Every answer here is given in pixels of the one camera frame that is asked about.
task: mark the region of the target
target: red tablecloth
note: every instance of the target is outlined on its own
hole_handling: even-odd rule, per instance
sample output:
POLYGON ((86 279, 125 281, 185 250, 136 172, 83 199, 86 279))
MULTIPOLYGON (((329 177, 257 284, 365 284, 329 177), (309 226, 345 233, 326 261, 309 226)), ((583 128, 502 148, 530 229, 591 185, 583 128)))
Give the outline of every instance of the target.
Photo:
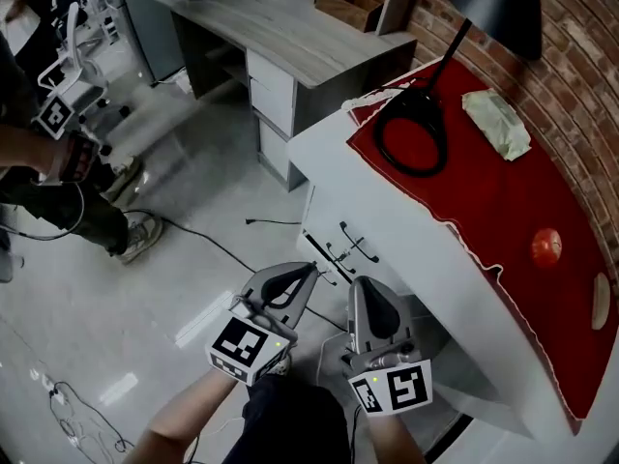
MULTIPOLYGON (((427 77, 434 67, 416 75, 427 77)), ((602 381, 619 322, 613 301, 604 327, 591 329, 594 277, 608 276, 607 269, 587 216, 539 143, 532 139, 531 151, 505 161, 462 110, 461 96, 483 89, 485 84, 456 60, 441 75, 434 96, 441 101, 449 157, 434 177, 403 175, 382 158, 372 139, 376 116, 371 117, 380 103, 353 112, 358 121, 371 119, 348 143, 437 220, 453 223, 486 269, 502 268, 498 283, 497 274, 485 272, 487 279, 554 378, 566 414, 581 420, 602 381), (556 229, 563 243, 558 264, 548 270, 537 268, 530 257, 533 236, 545 227, 556 229)), ((392 121, 385 140, 400 160, 433 165, 433 143, 419 126, 392 121)), ((478 318, 485 321, 483 311, 478 318)))

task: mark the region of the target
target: white floor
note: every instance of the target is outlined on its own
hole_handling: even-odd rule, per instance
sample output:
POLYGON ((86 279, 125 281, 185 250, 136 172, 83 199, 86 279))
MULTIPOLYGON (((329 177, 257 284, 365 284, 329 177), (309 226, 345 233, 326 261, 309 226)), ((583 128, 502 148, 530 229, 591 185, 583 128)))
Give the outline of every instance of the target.
MULTIPOLYGON (((245 224, 245 218, 299 220, 307 191, 301 186, 286 193, 258 164, 245 90, 224 87, 210 99, 195 101, 174 85, 151 89, 135 76, 123 47, 117 48, 98 60, 120 59, 121 71, 111 72, 116 74, 111 92, 133 107, 133 115, 107 137, 114 146, 112 161, 128 154, 145 160, 133 207, 209 234, 256 269, 300 259, 298 227, 245 224)), ((13 218, 29 231, 56 232, 21 211, 13 218)), ((13 243, 25 267, 15 272, 12 283, 0 285, 0 447, 15 464, 86 462, 49 410, 43 375, 70 382, 125 438, 137 440, 175 392, 209 369, 205 332, 182 349, 174 342, 176 334, 251 276, 209 243, 173 228, 128 268, 75 236, 51 243, 13 238, 13 243), (122 380, 136 383, 115 401, 102 401, 122 380)), ((345 304, 330 300, 328 285, 318 284, 310 305, 345 324, 345 304)), ((320 344, 338 331, 309 313, 298 331, 296 365, 313 380, 320 344)), ((338 374, 335 349, 342 340, 327 344, 321 380, 350 418, 356 402, 338 374)), ((88 455, 98 464, 121 462, 124 454, 114 449, 106 426, 70 399, 73 420, 80 423, 77 437, 83 436, 80 444, 88 455)), ((205 429, 196 460, 222 461, 242 422, 232 421, 217 436, 208 433, 240 417, 246 400, 245 388, 235 389, 205 429)), ((64 417, 68 411, 61 407, 59 413, 64 417)), ((436 435, 424 431, 425 418, 443 418, 447 425, 454 414, 423 411, 411 419, 411 427, 427 449, 436 435)), ((372 462, 363 419, 358 462, 372 462)))

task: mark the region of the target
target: person's arm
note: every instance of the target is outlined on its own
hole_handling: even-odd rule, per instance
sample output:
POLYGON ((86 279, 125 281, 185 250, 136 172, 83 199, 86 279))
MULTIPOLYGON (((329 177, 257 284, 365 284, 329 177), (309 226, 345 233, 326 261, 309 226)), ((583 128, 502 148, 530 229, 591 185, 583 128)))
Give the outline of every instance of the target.
POLYGON ((27 166, 47 175, 55 153, 53 139, 0 124, 0 167, 27 166))
POLYGON ((192 441, 236 384, 234 378, 211 369, 155 415, 125 464, 181 464, 192 441))
POLYGON ((7 16, 5 20, 7 22, 11 22, 12 20, 19 17, 19 15, 23 12, 24 8, 28 5, 28 0, 15 0, 11 5, 11 8, 7 12, 7 16))
POLYGON ((426 464, 424 455, 398 416, 368 418, 378 464, 426 464))

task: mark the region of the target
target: wooden desk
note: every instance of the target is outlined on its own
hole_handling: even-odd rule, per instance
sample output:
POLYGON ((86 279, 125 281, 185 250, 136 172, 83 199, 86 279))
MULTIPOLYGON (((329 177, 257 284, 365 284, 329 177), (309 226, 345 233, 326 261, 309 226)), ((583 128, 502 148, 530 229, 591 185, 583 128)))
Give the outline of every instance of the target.
POLYGON ((361 33, 313 0, 156 1, 172 11, 197 97, 231 75, 249 86, 258 158, 288 190, 304 177, 289 163, 286 142, 359 96, 370 70, 396 54, 400 62, 408 56, 406 66, 412 60, 408 33, 361 33))

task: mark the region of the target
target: lamp arm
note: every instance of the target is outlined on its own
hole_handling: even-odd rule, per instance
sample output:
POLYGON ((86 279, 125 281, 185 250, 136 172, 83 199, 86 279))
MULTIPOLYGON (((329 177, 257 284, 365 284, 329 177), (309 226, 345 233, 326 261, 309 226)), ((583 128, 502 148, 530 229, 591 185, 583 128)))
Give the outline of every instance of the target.
POLYGON ((438 67, 436 68, 436 71, 434 71, 434 74, 432 75, 429 82, 427 83, 426 94, 428 96, 430 92, 432 91, 432 89, 434 88, 434 86, 436 85, 436 81, 438 81, 438 77, 445 69, 445 66, 447 65, 447 63, 454 56, 454 53, 456 53, 457 48, 459 47, 460 43, 462 43, 464 36, 468 32, 468 30, 471 28, 471 24, 472 23, 470 20, 465 19, 462 25, 460 26, 460 29, 457 31, 456 37, 452 41, 452 44, 449 45, 447 52, 443 56, 443 60, 441 60, 441 63, 438 65, 438 67))

